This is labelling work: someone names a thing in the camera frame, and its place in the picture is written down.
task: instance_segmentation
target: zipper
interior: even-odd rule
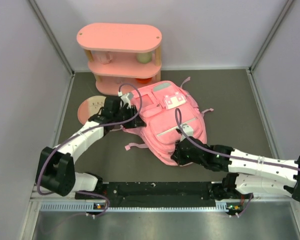
[[[184,123],[181,123],[181,125],[182,125],[182,124],[188,124],[188,123],[190,123],[190,122],[192,122],[192,121],[194,121],[194,120],[196,120],[196,119],[197,119],[197,118],[194,117],[194,118],[192,118],[192,119],[190,119],[190,120],[188,120],[188,121],[185,121]],[[156,136],[159,137],[159,136],[164,135],[164,134],[166,134],[166,133],[169,133],[169,132],[171,132],[171,131],[173,131],[173,130],[175,130],[175,129],[177,129],[177,128],[178,128],[178,126],[174,126],[174,127],[170,128],[170,129],[168,129],[168,130],[165,130],[164,132],[158,133]]]

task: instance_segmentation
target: white wall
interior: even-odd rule
[[[300,0],[267,49],[255,71],[279,153],[300,155]]]
[[[36,0],[75,71],[88,71],[78,31],[94,22],[150,24],[165,69],[252,64],[286,0]]]
[[[0,0],[0,240],[16,240],[70,76],[25,0]]]

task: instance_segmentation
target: pink toy shelf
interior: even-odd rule
[[[96,79],[96,88],[105,95],[117,95],[122,83],[144,87],[161,80],[161,32],[142,24],[92,23],[82,28],[76,40],[88,58],[88,67]],[[149,53],[152,60],[140,63],[136,55]],[[100,62],[98,54],[108,52],[110,63]],[[136,79],[151,79],[139,83]],[[124,86],[122,92],[133,90]]]

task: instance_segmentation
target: backpack strap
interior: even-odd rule
[[[148,148],[147,144],[145,144],[145,143],[139,144],[139,143],[135,143],[135,142],[130,142],[124,148],[126,151],[129,151],[131,147],[137,147],[139,149],[147,149]]]
[[[186,82],[189,82],[190,81],[190,77],[188,76],[180,85],[180,88],[183,89],[183,85],[186,83]]]
[[[205,117],[205,113],[207,113],[207,112],[213,112],[213,111],[214,111],[214,109],[213,109],[213,108],[208,108],[208,109],[206,109],[206,110],[202,111],[202,112],[201,112],[201,116],[202,116],[202,118],[204,118],[204,117]]]

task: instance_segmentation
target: pink backpack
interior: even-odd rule
[[[130,143],[125,147],[149,148],[153,154],[163,163],[170,166],[178,166],[171,159],[175,151],[176,141],[181,139],[181,134],[177,132],[175,119],[175,108],[178,107],[182,114],[182,123],[187,124],[193,129],[193,137],[202,143],[207,143],[204,113],[213,111],[208,109],[200,113],[199,106],[190,94],[176,86],[171,81],[160,81],[138,90],[142,96],[142,109],[140,117],[146,123],[146,127],[125,129],[124,132],[139,135],[144,144]],[[139,95],[134,90],[131,92],[133,98],[130,100],[137,109],[140,106]]]

